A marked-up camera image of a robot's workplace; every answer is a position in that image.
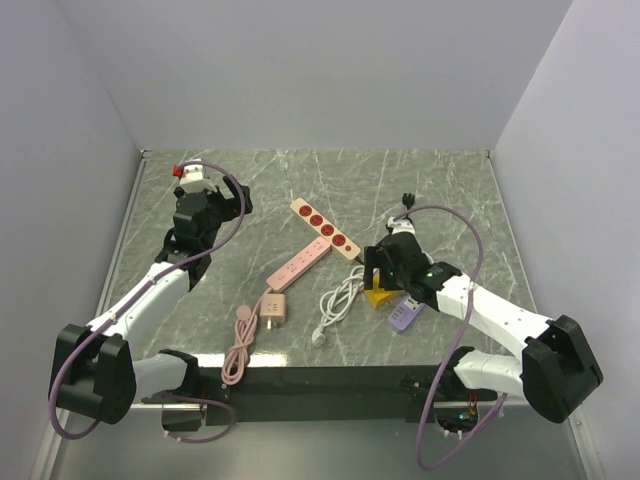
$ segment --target purple object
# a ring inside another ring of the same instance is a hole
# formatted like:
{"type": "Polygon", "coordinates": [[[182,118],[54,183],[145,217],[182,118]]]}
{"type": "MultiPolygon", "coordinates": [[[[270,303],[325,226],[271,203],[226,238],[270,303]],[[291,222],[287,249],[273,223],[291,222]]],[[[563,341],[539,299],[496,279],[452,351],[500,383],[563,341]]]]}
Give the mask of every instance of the purple object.
{"type": "Polygon", "coordinates": [[[389,324],[397,333],[403,333],[423,308],[424,303],[418,303],[407,295],[389,315],[389,324]]]}

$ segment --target pink power strip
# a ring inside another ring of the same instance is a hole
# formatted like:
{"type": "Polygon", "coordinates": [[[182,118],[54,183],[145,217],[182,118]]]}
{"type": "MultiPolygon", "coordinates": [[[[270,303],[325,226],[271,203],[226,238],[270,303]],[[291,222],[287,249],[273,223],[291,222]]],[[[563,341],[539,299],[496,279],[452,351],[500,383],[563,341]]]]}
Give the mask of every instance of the pink power strip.
{"type": "Polygon", "coordinates": [[[267,284],[275,293],[282,292],[300,275],[309,270],[314,263],[324,257],[329,250],[331,250],[331,244],[327,240],[322,237],[316,238],[286,265],[267,278],[267,284]]]}
{"type": "Polygon", "coordinates": [[[320,212],[309,205],[306,200],[302,198],[294,200],[291,203],[291,210],[317,233],[324,238],[331,239],[331,246],[349,262],[353,262],[360,255],[360,247],[320,215],[320,212]]]}

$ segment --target table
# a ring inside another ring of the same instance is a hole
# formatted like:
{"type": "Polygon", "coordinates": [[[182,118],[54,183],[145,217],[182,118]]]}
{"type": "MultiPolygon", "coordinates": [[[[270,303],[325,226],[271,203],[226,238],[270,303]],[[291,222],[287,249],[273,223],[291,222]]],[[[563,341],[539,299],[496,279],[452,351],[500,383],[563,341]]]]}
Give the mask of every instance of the table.
{"type": "MultiPolygon", "coordinates": [[[[523,308],[533,308],[487,152],[431,150],[153,151],[143,160],[108,305],[142,278],[160,250],[175,207],[171,167],[191,158],[216,163],[249,185],[254,211],[235,238],[214,254],[200,284],[134,349],[135,359],[172,348],[196,354],[202,366],[221,365],[233,344],[237,307],[252,306],[265,290],[267,277],[316,236],[289,208],[298,197],[361,247],[374,245],[386,234],[387,218],[404,209],[404,192],[415,193],[417,205],[452,206],[473,221],[485,244],[479,282],[523,308]]],[[[219,183],[224,191],[221,179],[219,183]]],[[[436,260],[466,272],[473,269],[477,247],[462,222],[439,211],[417,213],[414,221],[418,241],[436,260]]],[[[229,228],[225,224],[218,238],[229,228]]],[[[311,345],[320,319],[320,296],[337,287],[352,267],[331,252],[289,287],[287,322],[271,331],[259,328],[251,365],[438,364],[461,322],[425,309],[404,334],[397,334],[387,317],[402,295],[377,310],[359,295],[346,320],[325,331],[325,345],[311,345]]],[[[463,344],[505,352],[473,328],[463,344]]]]}

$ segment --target red object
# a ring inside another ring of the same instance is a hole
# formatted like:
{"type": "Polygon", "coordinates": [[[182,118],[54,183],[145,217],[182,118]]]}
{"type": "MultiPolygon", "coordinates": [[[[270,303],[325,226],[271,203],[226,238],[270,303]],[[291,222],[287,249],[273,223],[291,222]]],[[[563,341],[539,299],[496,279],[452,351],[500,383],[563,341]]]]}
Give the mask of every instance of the red object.
{"type": "Polygon", "coordinates": [[[346,241],[347,241],[347,239],[346,239],[346,238],[344,238],[344,235],[340,235],[340,234],[338,234],[338,235],[335,235],[335,236],[333,237],[333,244],[334,244],[336,247],[341,247],[342,245],[344,245],[344,244],[345,244],[345,242],[346,242],[346,241]]]}
{"type": "Polygon", "coordinates": [[[311,209],[311,207],[309,205],[303,205],[300,207],[300,210],[298,210],[300,212],[300,215],[303,217],[308,217],[309,215],[311,215],[311,212],[313,212],[313,210],[311,209]]]}
{"type": "Polygon", "coordinates": [[[320,225],[322,225],[322,222],[324,222],[324,218],[322,218],[322,216],[320,215],[314,215],[309,219],[309,221],[314,227],[319,227],[320,225]]]}
{"type": "Polygon", "coordinates": [[[320,231],[322,232],[322,234],[325,237],[330,237],[331,235],[333,235],[333,227],[331,225],[329,225],[328,223],[323,226],[320,231]]]}

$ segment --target white cord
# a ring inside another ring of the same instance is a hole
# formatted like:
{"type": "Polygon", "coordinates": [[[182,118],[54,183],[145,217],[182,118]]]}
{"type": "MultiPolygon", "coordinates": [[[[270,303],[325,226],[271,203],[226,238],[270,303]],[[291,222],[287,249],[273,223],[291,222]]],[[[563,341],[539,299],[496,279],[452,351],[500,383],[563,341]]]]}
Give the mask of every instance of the white cord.
{"type": "Polygon", "coordinates": [[[322,318],[320,324],[311,334],[311,343],[314,347],[320,347],[327,341],[324,329],[329,325],[341,322],[349,313],[349,309],[359,291],[364,289],[364,267],[358,265],[351,270],[351,274],[342,281],[335,290],[330,290],[320,297],[320,312],[322,318]],[[337,307],[344,303],[344,306],[337,310],[337,307]]]}

